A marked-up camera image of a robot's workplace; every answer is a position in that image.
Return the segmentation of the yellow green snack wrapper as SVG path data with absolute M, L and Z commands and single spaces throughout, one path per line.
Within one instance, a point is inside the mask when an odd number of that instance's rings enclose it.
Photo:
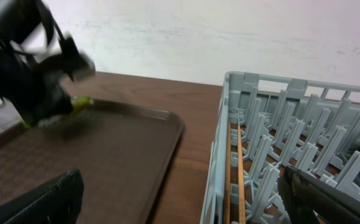
M 93 104 L 93 100 L 89 96 L 79 96 L 72 98 L 71 104 L 73 110 L 69 114 L 54 115 L 49 118 L 44 118 L 35 124 L 26 123 L 21 118 L 21 125 L 23 125 L 23 127 L 26 129 L 30 129 L 33 127 L 47 128 L 53 125 L 63 124 L 64 122 L 71 121 L 77 116 L 79 116 L 80 113 L 82 113 L 86 108 L 90 107 Z

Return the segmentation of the grey dishwasher rack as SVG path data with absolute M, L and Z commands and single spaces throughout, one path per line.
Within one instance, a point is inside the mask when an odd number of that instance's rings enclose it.
M 239 223 L 239 124 L 246 223 L 290 223 L 278 191 L 287 166 L 360 201 L 360 86 L 228 72 L 218 117 L 202 223 L 223 223 L 228 123 L 231 223 Z

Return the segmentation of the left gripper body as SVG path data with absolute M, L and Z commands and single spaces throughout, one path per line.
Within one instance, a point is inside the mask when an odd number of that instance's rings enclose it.
M 62 62 L 48 60 L 30 68 L 22 64 L 9 76 L 9 100 L 27 124 L 73 111 L 60 79 L 67 71 Z

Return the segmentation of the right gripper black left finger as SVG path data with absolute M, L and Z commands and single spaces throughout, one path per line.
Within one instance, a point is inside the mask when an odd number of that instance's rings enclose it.
M 84 181 L 78 169 L 68 170 L 0 206 L 0 224 L 76 223 Z

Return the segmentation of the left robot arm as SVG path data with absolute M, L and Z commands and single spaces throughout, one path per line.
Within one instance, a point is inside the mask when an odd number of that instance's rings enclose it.
M 58 38 L 61 53 L 36 62 L 35 53 L 16 50 L 38 25 L 47 43 Z M 29 125 L 73 111 L 71 98 L 53 73 L 73 73 L 79 52 L 72 37 L 64 36 L 42 1 L 0 1 L 0 98 L 9 100 Z

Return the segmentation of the brown serving tray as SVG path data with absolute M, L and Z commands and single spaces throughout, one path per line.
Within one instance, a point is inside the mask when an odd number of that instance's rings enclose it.
M 169 111 L 94 100 L 71 121 L 22 130 L 0 147 L 0 206 L 78 169 L 78 223 L 145 223 L 183 127 Z

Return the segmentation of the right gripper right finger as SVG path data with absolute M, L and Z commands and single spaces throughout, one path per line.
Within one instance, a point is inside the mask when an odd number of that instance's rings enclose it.
M 287 166 L 278 191 L 291 224 L 360 224 L 360 201 L 300 169 Z

